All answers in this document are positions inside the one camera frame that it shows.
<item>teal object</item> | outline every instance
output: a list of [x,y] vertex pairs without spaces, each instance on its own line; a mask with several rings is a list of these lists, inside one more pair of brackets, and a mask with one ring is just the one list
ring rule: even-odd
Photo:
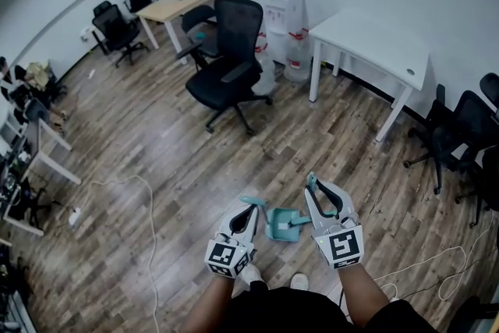
[[204,39],[206,39],[206,34],[204,32],[196,32],[194,35],[195,41],[203,41]]
[[299,241],[299,227],[312,221],[310,217],[300,217],[294,208],[266,209],[265,200],[256,197],[243,197],[243,203],[254,204],[262,209],[265,217],[265,235],[272,240],[283,242]]

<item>wooden floor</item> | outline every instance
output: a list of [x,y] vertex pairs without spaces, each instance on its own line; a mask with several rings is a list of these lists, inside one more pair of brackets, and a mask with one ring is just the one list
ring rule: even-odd
[[[421,163],[405,169],[402,161],[422,151],[407,130],[417,126],[401,115],[379,144],[376,132],[390,113],[389,104],[351,80],[324,70],[320,96],[308,101],[308,85],[278,78],[274,105],[245,105],[257,131],[248,137],[234,112],[204,130],[211,111],[197,103],[184,84],[195,72],[174,58],[163,27],[155,27],[160,50],[143,53],[134,66],[116,69],[96,49],[64,78],[73,109],[67,140],[72,153],[53,157],[82,180],[81,186],[52,175],[48,192],[72,207],[83,207],[76,227],[68,210],[43,216],[46,236],[39,238],[9,226],[15,256],[30,265],[34,295],[30,314],[40,332],[155,332],[154,294],[147,273],[152,238],[149,196],[138,180],[93,186],[92,180],[141,175],[154,191],[157,252],[152,264],[159,290],[161,331],[176,331],[211,279],[203,263],[207,241],[221,217],[241,205],[242,195],[259,196],[272,207],[305,210],[303,188],[310,171],[335,182],[354,200],[363,223],[364,265],[373,277],[396,271],[442,250],[462,245],[467,252],[485,230],[491,213],[470,230],[474,203],[453,201],[465,189],[457,174],[444,170],[444,187],[433,195],[434,168]],[[95,74],[89,79],[90,71]],[[438,299],[438,285],[407,300],[443,331],[470,295],[490,300],[499,282],[495,246],[497,224],[479,241],[459,290]],[[287,285],[297,271],[310,289],[337,299],[338,276],[321,259],[306,226],[299,243],[264,237],[263,219],[255,238],[254,263],[270,287]],[[431,286],[458,270],[462,254],[453,250],[421,267],[380,280],[394,282],[398,297]],[[452,290],[453,279],[443,295]],[[243,289],[238,282],[237,291]],[[384,289],[391,296],[392,287]]]

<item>shoe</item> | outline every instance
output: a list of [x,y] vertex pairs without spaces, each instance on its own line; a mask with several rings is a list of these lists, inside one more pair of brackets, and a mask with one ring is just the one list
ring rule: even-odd
[[239,276],[247,285],[250,285],[251,282],[264,281],[260,271],[253,264],[247,264]]
[[309,289],[309,279],[304,274],[295,274],[291,279],[291,285],[289,287],[307,292]]

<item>white cable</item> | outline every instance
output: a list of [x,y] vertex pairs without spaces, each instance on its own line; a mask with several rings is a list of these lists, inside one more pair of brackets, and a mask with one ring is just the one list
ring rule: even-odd
[[[382,278],[386,278],[387,276],[391,276],[391,275],[398,274],[398,273],[403,272],[403,271],[407,271],[407,270],[408,270],[408,269],[410,269],[411,267],[416,267],[416,266],[418,266],[418,265],[423,265],[423,264],[425,264],[425,263],[426,263],[426,262],[428,262],[428,261],[431,261],[431,260],[433,260],[433,259],[435,259],[435,258],[437,258],[437,257],[439,257],[439,256],[441,256],[441,255],[444,255],[445,253],[447,253],[447,252],[448,252],[448,251],[450,251],[450,250],[460,249],[460,250],[462,251],[462,253],[464,254],[464,256],[465,256],[465,259],[464,259],[464,262],[463,262],[463,265],[462,265],[461,269],[459,269],[459,271],[458,271],[458,272],[456,272],[455,274],[453,274],[453,275],[451,275],[451,276],[447,276],[447,277],[446,277],[446,278],[442,281],[442,283],[441,283],[441,285],[440,285],[440,288],[438,289],[438,298],[440,298],[440,300],[445,301],[446,299],[449,299],[449,298],[450,298],[450,297],[454,294],[454,292],[458,289],[459,285],[461,285],[461,280],[462,280],[462,277],[463,277],[463,276],[464,276],[464,274],[465,274],[465,269],[466,269],[466,267],[468,266],[469,259],[471,258],[471,254],[472,254],[473,250],[475,249],[475,245],[476,245],[476,243],[478,242],[478,240],[480,240],[480,238],[481,238],[483,235],[485,235],[487,232],[489,232],[490,228],[492,227],[492,221],[493,221],[494,219],[495,219],[495,217],[494,217],[494,213],[492,213],[492,216],[491,216],[491,218],[490,218],[490,224],[489,224],[489,227],[488,227],[485,231],[483,231],[483,232],[480,234],[480,236],[478,236],[478,238],[475,240],[475,242],[474,242],[474,244],[472,245],[471,250],[469,251],[469,254],[468,254],[467,256],[466,256],[466,252],[464,251],[464,249],[463,249],[461,246],[450,247],[450,248],[448,248],[448,249],[446,249],[446,250],[442,251],[440,254],[435,255],[435,256],[433,256],[433,257],[431,257],[431,258],[428,258],[428,259],[427,259],[427,260],[425,260],[425,261],[421,261],[421,262],[418,262],[418,263],[416,263],[416,264],[409,265],[408,267],[405,267],[404,269],[401,269],[400,271],[391,272],[391,273],[389,273],[389,274],[386,274],[386,275],[380,276],[379,278],[375,278],[375,279],[374,279],[374,281],[376,281],[376,280],[380,280],[380,279],[382,279]],[[454,287],[454,290],[452,290],[452,291],[451,291],[451,293],[450,293],[447,297],[442,298],[442,295],[441,295],[442,286],[444,285],[444,283],[445,283],[448,279],[455,278],[457,275],[461,275],[461,276],[459,277],[458,284]],[[387,285],[393,285],[393,286],[395,287],[395,290],[396,290],[395,296],[397,296],[397,294],[398,294],[398,289],[397,289],[397,286],[396,286],[394,283],[387,283],[386,285],[382,285],[382,286],[381,286],[381,288],[383,288],[383,287],[385,287],[385,286],[387,286]]]
[[147,265],[147,269],[149,270],[150,284],[151,284],[151,286],[153,288],[153,291],[154,291],[154,311],[153,311],[154,324],[156,325],[156,331],[157,331],[157,333],[160,333],[160,331],[159,331],[159,324],[157,323],[157,318],[156,318],[157,301],[158,301],[157,287],[156,287],[156,283],[154,282],[153,273],[152,273],[152,271],[150,269],[150,266],[153,263],[154,255],[156,253],[156,243],[157,243],[157,240],[156,240],[156,232],[154,231],[154,219],[153,219],[153,209],[154,209],[153,190],[151,189],[149,183],[147,183],[147,181],[145,179],[143,179],[142,177],[140,177],[138,175],[129,176],[128,178],[123,179],[123,180],[110,179],[107,182],[98,182],[97,180],[93,180],[92,182],[90,182],[88,184],[87,198],[85,199],[85,202],[81,206],[81,209],[83,210],[83,207],[85,207],[85,205],[87,205],[87,201],[90,198],[90,189],[91,189],[91,187],[92,187],[93,184],[99,185],[99,186],[106,186],[109,183],[118,183],[118,184],[121,184],[121,183],[128,182],[129,180],[134,179],[134,178],[140,180],[149,189],[149,195],[150,195],[149,220],[150,220],[150,230],[153,233],[153,249],[150,252],[149,264]]
[[382,285],[380,287],[380,289],[382,289],[383,287],[387,287],[387,286],[393,286],[393,287],[395,287],[395,296],[391,297],[391,299],[397,299],[398,298],[398,289],[397,289],[397,286],[394,283],[387,283],[386,285]]

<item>white desk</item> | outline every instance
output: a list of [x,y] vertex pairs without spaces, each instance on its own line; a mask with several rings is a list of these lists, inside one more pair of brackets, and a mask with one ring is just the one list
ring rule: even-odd
[[[147,36],[155,49],[159,49],[159,46],[156,42],[156,38],[149,28],[149,25],[147,24],[148,19],[163,23],[165,25],[173,46],[178,52],[182,50],[182,46],[180,45],[179,39],[173,29],[172,20],[184,12],[188,12],[189,10],[194,9],[194,7],[209,1],[211,0],[158,0],[157,2],[154,2],[136,12],[136,14],[140,17],[140,22],[142,23],[143,28],[145,29]],[[187,64],[187,59],[185,57],[183,57],[181,61],[182,64]]]
[[[67,151],[72,150],[72,147],[69,145],[69,143],[66,142],[65,140],[63,140],[43,120],[38,119],[37,123],[30,122],[25,134],[26,134],[26,141],[31,147],[31,160],[30,160],[28,166],[26,167],[26,170],[25,170],[22,178],[20,179],[20,182],[22,182],[28,176],[30,169],[34,165],[34,163],[37,162],[37,160],[40,160],[40,161],[44,162],[48,167],[54,169],[54,171],[58,172],[59,174],[61,174],[65,178],[69,179],[70,181],[74,182],[76,185],[80,185],[81,184],[80,178],[78,178],[76,175],[72,174],[66,168],[62,167],[56,161],[52,160],[46,153],[44,153],[42,151],[42,149],[41,149],[41,132],[42,132],[42,130],[44,130],[52,139],[54,139],[58,144],[63,146]],[[18,228],[24,229],[28,232],[35,234],[35,235],[43,236],[44,235],[43,230],[35,228],[34,226],[31,226],[24,221],[18,221],[17,219],[9,216],[10,208],[13,205],[14,200],[17,198],[18,193],[19,193],[19,187],[14,190],[14,192],[10,198],[9,205],[5,209],[5,213],[3,215],[3,220],[8,222],[9,224],[15,225]]]
[[322,47],[335,48],[333,75],[338,75],[342,53],[350,61],[357,58],[380,71],[393,76],[402,86],[402,92],[391,105],[393,111],[376,135],[382,141],[398,113],[407,102],[412,89],[423,88],[428,64],[427,46],[406,32],[400,32],[372,21],[351,9],[344,9],[326,19],[312,30],[314,38],[312,80],[309,100],[317,99]]

